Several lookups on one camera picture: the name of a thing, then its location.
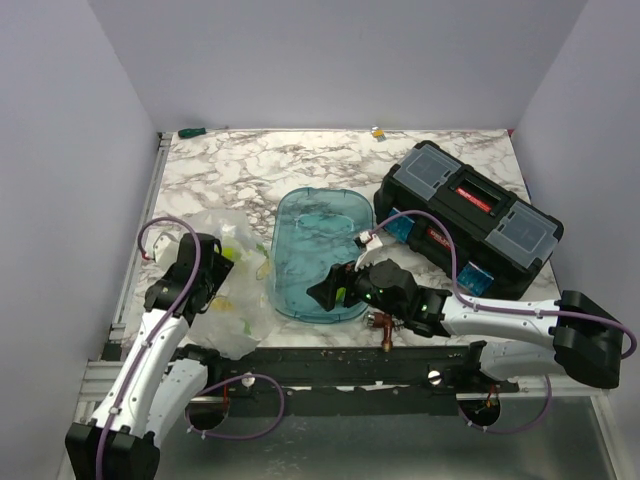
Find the clear plastic bag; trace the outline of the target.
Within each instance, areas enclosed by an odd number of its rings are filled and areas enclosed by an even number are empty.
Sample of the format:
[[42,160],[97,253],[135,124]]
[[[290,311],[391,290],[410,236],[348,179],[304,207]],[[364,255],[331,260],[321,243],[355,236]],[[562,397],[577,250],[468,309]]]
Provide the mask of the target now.
[[243,212],[206,210],[190,217],[188,223],[198,233],[217,237],[222,249],[235,249],[237,257],[207,311],[196,316],[187,338],[217,350],[224,358],[238,360],[253,352],[274,327],[275,314],[267,298],[269,253]]

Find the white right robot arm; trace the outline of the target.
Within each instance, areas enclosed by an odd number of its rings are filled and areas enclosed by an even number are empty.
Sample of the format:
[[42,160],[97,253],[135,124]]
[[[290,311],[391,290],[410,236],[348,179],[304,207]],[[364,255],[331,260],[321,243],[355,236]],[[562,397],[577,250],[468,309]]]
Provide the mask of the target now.
[[335,264],[306,293],[326,311],[364,302],[423,337],[498,338],[460,367],[462,384],[474,392],[495,380],[556,373],[594,388],[619,385],[622,325],[578,291],[539,302],[455,296],[418,284],[388,259],[362,268]]

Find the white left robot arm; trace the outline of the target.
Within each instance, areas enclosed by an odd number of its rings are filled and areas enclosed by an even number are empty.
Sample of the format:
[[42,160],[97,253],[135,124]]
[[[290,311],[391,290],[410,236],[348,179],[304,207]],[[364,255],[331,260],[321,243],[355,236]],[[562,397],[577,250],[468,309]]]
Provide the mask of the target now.
[[213,235],[186,233],[164,275],[144,297],[134,344],[99,407],[65,437],[78,479],[152,479],[166,430],[196,392],[214,393],[220,368],[207,360],[181,360],[167,368],[197,315],[208,309],[234,263]]

